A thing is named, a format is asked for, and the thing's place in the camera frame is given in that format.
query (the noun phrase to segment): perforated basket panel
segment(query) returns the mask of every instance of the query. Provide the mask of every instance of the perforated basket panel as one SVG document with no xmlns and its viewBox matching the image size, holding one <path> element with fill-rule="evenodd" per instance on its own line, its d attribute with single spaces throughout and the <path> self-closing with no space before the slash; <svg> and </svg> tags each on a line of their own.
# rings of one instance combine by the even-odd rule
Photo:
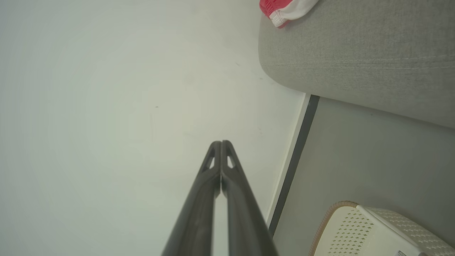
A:
<svg viewBox="0 0 455 256">
<path fill-rule="evenodd" d="M 450 245 L 412 220 L 390 210 L 369 207 L 366 207 L 366 209 L 381 216 L 384 220 L 406 234 L 428 255 L 455 256 L 455 250 Z"/>
<path fill-rule="evenodd" d="M 374 224 L 356 208 L 338 208 L 330 217 L 314 255 L 363 255 L 363 249 L 374 229 Z"/>
</svg>

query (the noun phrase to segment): white wall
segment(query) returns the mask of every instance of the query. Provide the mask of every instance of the white wall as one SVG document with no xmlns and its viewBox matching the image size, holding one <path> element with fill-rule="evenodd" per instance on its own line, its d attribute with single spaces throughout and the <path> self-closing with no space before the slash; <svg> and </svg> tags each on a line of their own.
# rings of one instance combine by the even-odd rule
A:
<svg viewBox="0 0 455 256">
<path fill-rule="evenodd" d="M 266 214 L 303 94 L 261 70 L 259 17 L 243 0 L 1 1 L 0 255 L 160 254 L 214 140 Z"/>
</svg>

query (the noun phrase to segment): white baseboard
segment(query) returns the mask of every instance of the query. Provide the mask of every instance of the white baseboard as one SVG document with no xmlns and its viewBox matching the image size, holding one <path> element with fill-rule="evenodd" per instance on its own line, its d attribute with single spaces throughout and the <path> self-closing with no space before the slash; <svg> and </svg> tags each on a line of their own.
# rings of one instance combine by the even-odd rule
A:
<svg viewBox="0 0 455 256">
<path fill-rule="evenodd" d="M 294 152 L 295 144 L 297 142 L 297 137 L 300 132 L 300 128 L 302 126 L 303 118 L 305 117 L 305 113 L 307 111 L 310 96 L 311 96 L 311 94 L 308 94 L 308 93 L 305 93 L 302 96 L 302 101 L 301 101 L 302 107 L 300 108 L 300 112 L 299 112 L 298 118 L 297 118 L 297 123 L 295 124 L 295 128 L 294 128 L 294 133 L 289 142 L 289 147 L 285 154 L 283 165 L 281 167 L 281 171 L 280 171 L 280 174 L 278 177 L 278 181 L 277 181 L 277 184 L 275 185 L 275 190 L 273 192 L 272 202 L 270 203 L 270 207 L 268 209 L 267 218 L 266 218 L 267 227 L 270 226 L 270 223 L 272 222 L 272 218 L 273 218 L 273 213 L 275 212 L 275 208 L 277 207 L 278 198 L 281 193 L 281 188 L 283 187 L 284 178 L 286 177 L 286 174 L 288 173 L 289 163 L 291 162 L 291 157 L 292 157 L 292 153 Z"/>
</svg>

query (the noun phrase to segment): dark gray baseboard strip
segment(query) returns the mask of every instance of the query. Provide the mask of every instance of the dark gray baseboard strip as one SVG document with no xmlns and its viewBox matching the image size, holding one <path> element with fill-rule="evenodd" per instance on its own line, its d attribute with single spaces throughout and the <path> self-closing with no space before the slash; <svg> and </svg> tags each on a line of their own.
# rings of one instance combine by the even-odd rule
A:
<svg viewBox="0 0 455 256">
<path fill-rule="evenodd" d="M 288 197 L 289 190 L 291 189 L 292 180 L 294 179 L 295 170 L 297 169 L 300 156 L 302 155 L 303 147 L 307 141 L 308 133 L 310 131 L 311 123 L 313 122 L 314 114 L 318 108 L 319 96 L 311 95 L 308 102 L 308 107 L 305 112 L 305 116 L 302 121 L 302 126 L 297 136 L 294 151 L 292 152 L 291 161 L 289 162 L 288 171 L 286 177 L 284 177 L 283 187 L 281 188 L 280 196 L 278 197 L 277 206 L 273 212 L 272 220 L 268 228 L 272 236 L 275 234 L 278 222 L 283 212 L 284 203 Z"/>
</svg>

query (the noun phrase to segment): brown stitched edge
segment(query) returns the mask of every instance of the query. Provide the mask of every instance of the brown stitched edge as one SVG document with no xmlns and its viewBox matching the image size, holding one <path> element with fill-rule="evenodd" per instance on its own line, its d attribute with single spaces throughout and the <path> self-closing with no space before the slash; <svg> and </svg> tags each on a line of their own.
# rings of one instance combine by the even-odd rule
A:
<svg viewBox="0 0 455 256">
<path fill-rule="evenodd" d="M 343 206 L 351 206 L 351 207 L 357 207 L 359 204 L 351 202 L 351 201 L 340 201 L 334 205 L 332 205 L 329 210 L 324 215 L 324 218 L 319 225 L 318 231 L 316 232 L 316 236 L 313 239 L 313 243 L 311 244 L 310 252 L 308 253 L 308 256 L 314 256 L 314 253 L 316 252 L 316 247 L 318 247 L 319 240 L 321 240 L 322 232 L 324 232 L 325 227 L 327 226 L 327 223 L 330 220 L 330 217 L 332 217 L 332 214 L 340 207 Z"/>
</svg>

